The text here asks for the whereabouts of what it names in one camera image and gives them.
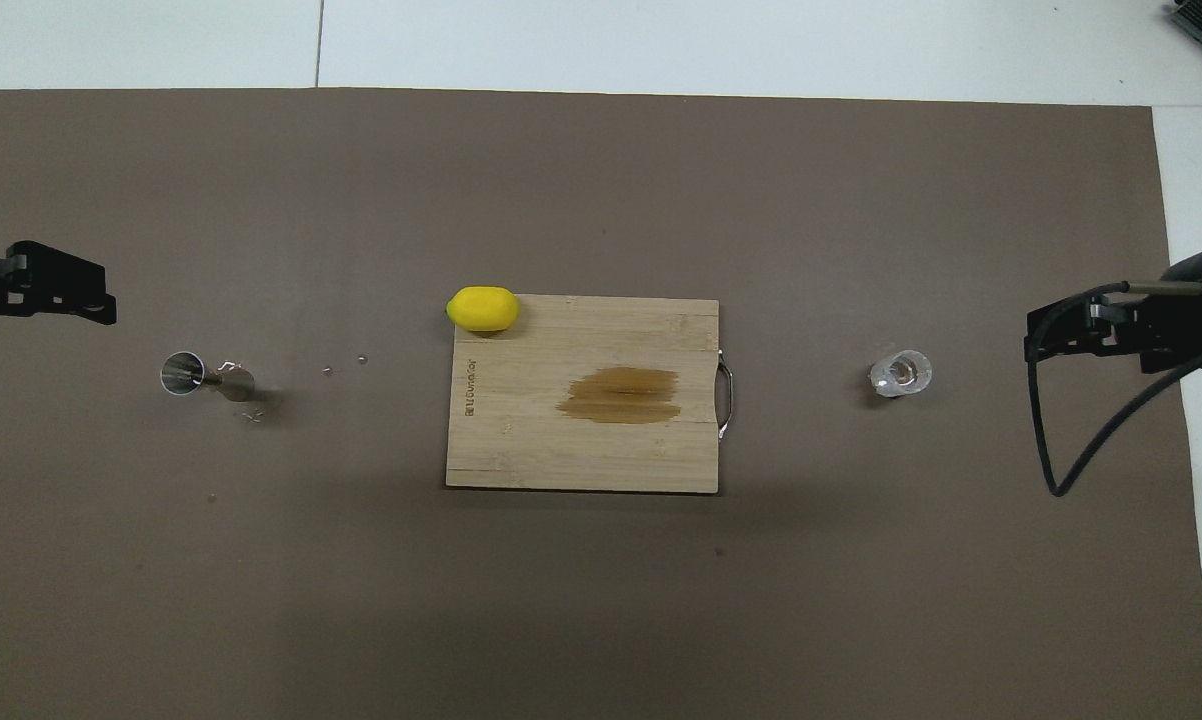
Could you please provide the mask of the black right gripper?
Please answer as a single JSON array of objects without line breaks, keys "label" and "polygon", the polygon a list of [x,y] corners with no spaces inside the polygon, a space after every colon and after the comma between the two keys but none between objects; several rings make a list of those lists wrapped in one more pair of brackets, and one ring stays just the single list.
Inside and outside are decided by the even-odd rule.
[{"label": "black right gripper", "polygon": [[1142,373],[1158,374],[1202,356],[1202,252],[1125,292],[1137,299],[1109,301],[1109,290],[1037,307],[1027,314],[1023,359],[1135,356]]}]

